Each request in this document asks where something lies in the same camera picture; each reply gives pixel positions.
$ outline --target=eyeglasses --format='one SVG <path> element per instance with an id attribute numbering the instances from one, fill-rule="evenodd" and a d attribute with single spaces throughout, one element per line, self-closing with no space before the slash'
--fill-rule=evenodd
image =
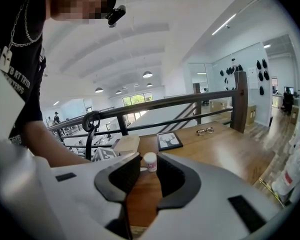
<path id="1" fill-rule="evenodd" d="M 212 134 L 215 130 L 212 127 L 209 127 L 207 129 L 200 129 L 196 131 L 196 135 L 204 135 L 204 133 Z"/>

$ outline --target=framed picture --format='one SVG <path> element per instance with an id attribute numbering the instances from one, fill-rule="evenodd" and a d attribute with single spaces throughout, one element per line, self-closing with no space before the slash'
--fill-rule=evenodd
<path id="1" fill-rule="evenodd" d="M 159 151 L 172 150 L 184 146 L 177 134 L 173 131 L 157 134 L 156 138 Z"/>

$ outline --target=black t-shirt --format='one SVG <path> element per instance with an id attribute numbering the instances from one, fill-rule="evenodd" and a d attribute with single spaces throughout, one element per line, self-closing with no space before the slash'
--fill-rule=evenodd
<path id="1" fill-rule="evenodd" d="M 58 124 L 60 124 L 59 116 L 55 115 L 53 121 L 57 122 Z"/>
<path id="2" fill-rule="evenodd" d="M 25 30 L 25 10 L 27 0 L 0 0 L 0 57 L 5 46 L 9 46 L 11 32 L 24 4 L 15 27 L 13 42 L 26 44 L 30 40 Z M 29 0 L 27 8 L 27 29 L 31 39 L 35 39 L 43 31 L 46 19 L 46 0 Z M 24 145 L 22 129 L 25 123 L 31 121 L 42 121 L 40 110 L 40 84 L 46 58 L 42 49 L 42 36 L 38 41 L 24 47 L 11 47 L 12 58 L 8 73 L 4 74 L 7 81 L 14 90 L 25 101 L 25 105 L 19 114 L 9 139 L 17 145 Z"/>

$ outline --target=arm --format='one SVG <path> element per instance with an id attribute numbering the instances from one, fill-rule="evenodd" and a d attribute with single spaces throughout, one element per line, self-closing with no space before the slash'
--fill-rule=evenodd
<path id="1" fill-rule="evenodd" d="M 27 147 L 35 156 L 48 160 L 51 167 L 86 164 L 90 161 L 72 153 L 59 143 L 42 121 L 27 122 L 23 127 Z"/>

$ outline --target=silver chain necklace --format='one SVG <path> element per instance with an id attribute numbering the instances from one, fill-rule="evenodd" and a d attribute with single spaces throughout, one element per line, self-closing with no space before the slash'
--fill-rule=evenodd
<path id="1" fill-rule="evenodd" d="M 39 38 L 42 36 L 42 32 L 35 38 L 35 39 L 32 39 L 29 35 L 29 32 L 28 32 L 28 21 L 27 21 L 27 12 L 28 12 L 28 5 L 29 5 L 29 2 L 30 0 L 27 0 L 26 2 L 24 2 L 21 7 L 20 7 L 20 10 L 18 12 L 18 14 L 16 15 L 16 18 L 15 18 L 15 21 L 14 21 L 14 25 L 13 25 L 13 29 L 11 31 L 11 38 L 10 38 L 10 44 L 9 44 L 9 47 L 8 47 L 8 50 L 10 51 L 11 49 L 11 46 L 15 46 L 15 47 L 25 47 L 25 46 L 29 46 L 33 43 L 35 43 L 36 41 L 39 40 Z M 25 10 L 24 10 L 24 29 L 25 29 L 25 34 L 26 34 L 26 37 L 28 38 L 28 40 L 30 42 L 27 42 L 27 43 L 15 43 L 13 42 L 14 40 L 14 35 L 15 35 L 15 28 L 16 28 L 16 25 L 18 23 L 18 19 L 19 19 L 19 16 L 20 16 L 20 13 L 22 12 L 22 10 L 24 9 L 24 6 L 25 6 Z"/>
<path id="2" fill-rule="evenodd" d="M 11 47 L 15 46 L 15 47 L 25 47 L 25 46 L 29 46 L 33 43 L 35 43 L 36 41 L 39 40 L 39 38 L 42 36 L 42 32 L 35 38 L 32 39 L 29 35 L 28 32 L 28 24 L 27 24 L 27 12 L 28 12 L 28 5 L 29 5 L 29 1 L 30 0 L 26 0 L 20 7 L 20 10 L 18 12 L 18 14 L 16 15 L 15 21 L 14 21 L 14 25 L 13 25 L 13 29 L 11 31 L 11 37 L 10 37 L 10 43 L 8 47 L 3 47 L 2 53 L 0 55 L 0 70 L 2 70 L 5 73 L 8 73 L 10 70 L 10 62 L 12 59 L 12 51 L 11 51 Z M 24 29 L 25 29 L 25 34 L 26 37 L 28 38 L 28 40 L 30 42 L 27 43 L 15 43 L 14 42 L 14 36 L 15 36 L 15 29 L 16 29 L 16 25 L 18 23 L 18 19 L 20 17 L 20 13 L 22 12 L 22 10 L 24 9 L 25 6 L 25 10 L 24 10 Z"/>

